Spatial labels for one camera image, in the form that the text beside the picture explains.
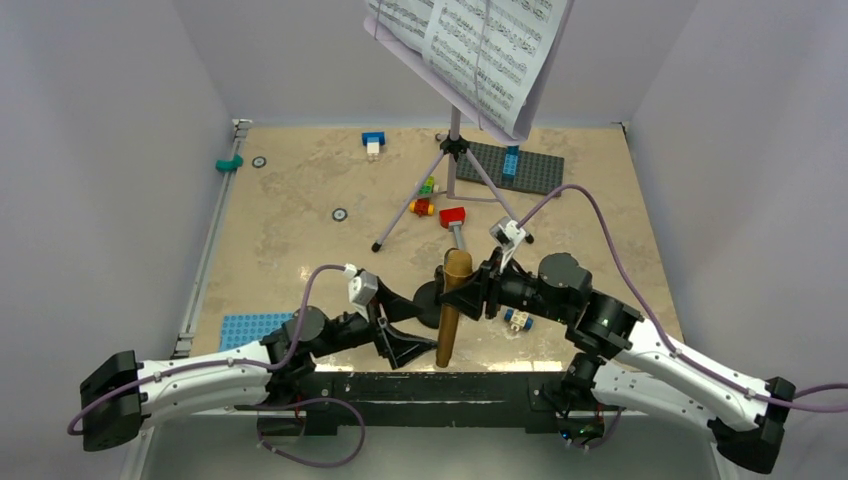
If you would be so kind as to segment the black microphone stand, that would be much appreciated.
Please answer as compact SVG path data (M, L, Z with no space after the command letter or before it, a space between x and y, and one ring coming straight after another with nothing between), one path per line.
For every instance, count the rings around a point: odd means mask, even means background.
M443 267L437 266L433 279L422 284L415 292L413 302L420 308L416 319L425 327L437 330L441 318L441 300L444 292Z

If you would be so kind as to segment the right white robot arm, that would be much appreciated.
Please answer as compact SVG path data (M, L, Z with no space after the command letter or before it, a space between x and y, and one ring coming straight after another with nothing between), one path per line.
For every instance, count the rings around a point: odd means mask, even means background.
M651 318L594 289L591 273L568 253L549 254L528 273L494 250L441 301L474 320L508 307L565 325L579 351L561 381L573 406L595 400L677 418L741 468L769 474L777 463L794 384L746 375L663 335Z

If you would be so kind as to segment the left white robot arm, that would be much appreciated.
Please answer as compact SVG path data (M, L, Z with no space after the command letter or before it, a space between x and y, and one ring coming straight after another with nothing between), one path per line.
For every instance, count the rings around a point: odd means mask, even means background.
M259 340L198 357L137 359L132 350L109 357L80 385L81 411L68 433L86 452L123 445L143 430L224 407L298 408L309 399L302 385L321 357L371 344L399 369L434 350L433 339L394 324L420 309L367 274L350 281L354 310L330 318L306 305Z

